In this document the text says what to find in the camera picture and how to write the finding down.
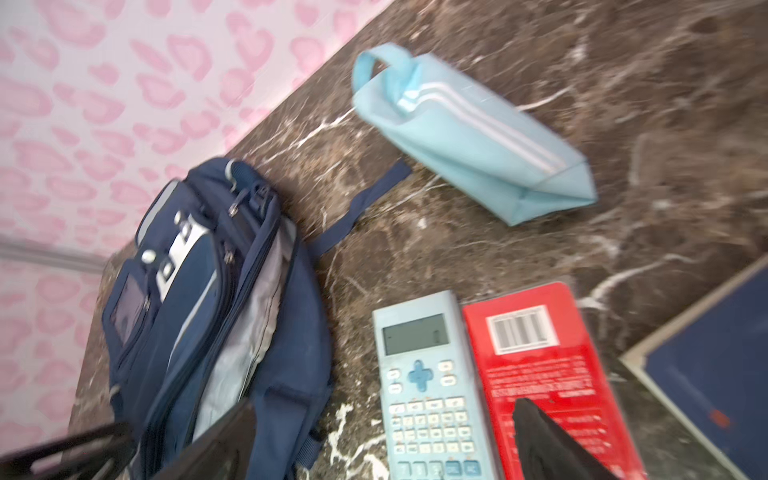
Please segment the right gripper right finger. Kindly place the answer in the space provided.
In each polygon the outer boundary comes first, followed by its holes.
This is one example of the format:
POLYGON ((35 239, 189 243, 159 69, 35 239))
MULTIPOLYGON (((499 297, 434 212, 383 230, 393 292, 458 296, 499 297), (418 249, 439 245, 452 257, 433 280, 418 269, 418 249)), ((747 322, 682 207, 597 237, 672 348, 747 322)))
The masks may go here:
POLYGON ((515 402, 513 420, 524 479, 617 480, 532 400, 515 402))

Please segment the navy blue student backpack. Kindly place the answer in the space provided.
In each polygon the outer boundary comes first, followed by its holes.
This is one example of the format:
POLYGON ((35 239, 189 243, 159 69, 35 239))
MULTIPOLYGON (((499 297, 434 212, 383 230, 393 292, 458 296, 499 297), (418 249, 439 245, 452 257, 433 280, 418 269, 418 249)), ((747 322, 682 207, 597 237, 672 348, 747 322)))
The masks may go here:
POLYGON ((333 391, 315 263, 410 172, 396 162, 311 243, 243 161, 210 159, 163 188, 102 313, 112 409, 138 446, 133 478, 155 476, 243 400, 256 417, 248 478, 313 467, 333 391))

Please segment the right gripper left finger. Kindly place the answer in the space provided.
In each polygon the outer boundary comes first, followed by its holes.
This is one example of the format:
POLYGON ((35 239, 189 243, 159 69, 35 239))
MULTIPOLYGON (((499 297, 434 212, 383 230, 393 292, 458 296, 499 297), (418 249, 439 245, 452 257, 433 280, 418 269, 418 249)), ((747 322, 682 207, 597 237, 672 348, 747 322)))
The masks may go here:
MULTIPOLYGON (((153 479, 243 479, 257 431, 243 400, 153 479)), ((114 422, 12 452, 1 458, 3 479, 116 479, 138 452, 132 427, 114 422)))

